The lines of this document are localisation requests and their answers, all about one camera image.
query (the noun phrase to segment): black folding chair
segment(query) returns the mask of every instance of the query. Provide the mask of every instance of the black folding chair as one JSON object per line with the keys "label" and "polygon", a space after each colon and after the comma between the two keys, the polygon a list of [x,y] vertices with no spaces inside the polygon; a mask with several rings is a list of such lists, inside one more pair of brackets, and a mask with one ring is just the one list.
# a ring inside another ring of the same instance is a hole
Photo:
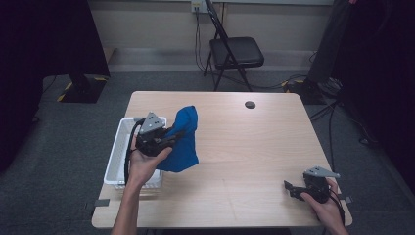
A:
{"label": "black folding chair", "polygon": [[[247,81],[245,68],[261,67],[264,61],[262,52],[256,44],[256,41],[251,37],[228,37],[213,8],[213,4],[210,0],[205,1],[207,3],[208,14],[216,28],[216,34],[209,42],[210,53],[208,54],[204,76],[207,75],[208,67],[210,67],[213,76],[214,91],[216,91],[223,72],[225,70],[236,69],[247,85],[248,90],[253,91]],[[217,81],[214,79],[214,73],[210,63],[211,57],[213,57],[214,66],[220,71]]]}

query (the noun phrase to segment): gray carpet floor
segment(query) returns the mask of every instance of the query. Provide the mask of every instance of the gray carpet floor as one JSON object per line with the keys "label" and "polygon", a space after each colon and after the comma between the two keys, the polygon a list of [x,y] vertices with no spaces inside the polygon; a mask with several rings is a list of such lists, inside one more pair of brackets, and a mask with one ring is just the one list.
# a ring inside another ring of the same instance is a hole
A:
{"label": "gray carpet floor", "polygon": [[[251,83],[278,85],[306,71],[250,70]],[[47,87],[53,77],[44,79]],[[43,94],[34,124],[14,163],[0,175],[0,235],[3,234],[109,234],[91,224],[93,204],[98,198],[117,125],[123,118],[130,95],[137,90],[211,91],[210,77],[200,71],[113,73],[96,104],[59,103],[57,98],[69,83],[58,76]],[[247,91],[223,80],[220,91]],[[254,89],[282,92],[282,89]],[[312,115],[324,106],[305,106]],[[320,143],[330,156],[329,115],[313,122]],[[332,120],[334,164],[342,175],[339,184],[353,224],[351,234],[414,234],[415,206],[399,174],[382,148],[359,143],[361,129],[342,107]],[[322,227],[291,228],[292,234],[321,234]],[[278,234],[278,230],[253,234]],[[140,229],[141,234],[162,230]]]}

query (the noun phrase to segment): black backdrop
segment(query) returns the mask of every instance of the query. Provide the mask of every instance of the black backdrop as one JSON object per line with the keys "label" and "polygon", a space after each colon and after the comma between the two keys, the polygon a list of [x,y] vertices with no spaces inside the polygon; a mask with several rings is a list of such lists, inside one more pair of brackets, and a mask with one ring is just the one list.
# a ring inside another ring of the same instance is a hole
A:
{"label": "black backdrop", "polygon": [[412,0],[359,0],[333,74],[413,192],[414,13]]}
{"label": "black backdrop", "polygon": [[43,78],[69,73],[110,76],[88,2],[0,0],[0,171],[29,131]]}

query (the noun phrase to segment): chair seat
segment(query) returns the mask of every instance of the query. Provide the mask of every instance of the chair seat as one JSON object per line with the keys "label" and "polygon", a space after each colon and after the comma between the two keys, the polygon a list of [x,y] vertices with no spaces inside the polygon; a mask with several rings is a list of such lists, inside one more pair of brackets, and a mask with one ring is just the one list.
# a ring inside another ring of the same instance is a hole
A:
{"label": "chair seat", "polygon": [[[256,41],[251,37],[230,37],[227,43],[236,60],[242,68],[261,67],[263,65],[263,55],[259,50]],[[227,50],[222,40],[212,39],[210,41],[210,49],[217,70],[236,69],[234,63],[224,65],[227,56]]]}

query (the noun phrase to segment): white plastic basket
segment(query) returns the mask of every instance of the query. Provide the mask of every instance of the white plastic basket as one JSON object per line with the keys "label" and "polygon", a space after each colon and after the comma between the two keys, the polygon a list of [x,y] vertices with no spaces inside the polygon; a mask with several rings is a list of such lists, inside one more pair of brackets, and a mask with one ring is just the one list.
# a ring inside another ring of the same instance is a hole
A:
{"label": "white plastic basket", "polygon": [[[167,125],[165,117],[159,117]],[[114,185],[116,189],[123,189],[124,183],[124,162],[125,152],[128,146],[128,140],[131,130],[139,118],[125,117],[119,122],[118,131],[116,132],[113,149],[111,150],[110,159],[108,160],[107,169],[104,176],[104,183]],[[160,188],[162,181],[162,171],[156,169],[153,176],[143,186],[143,188]]]}

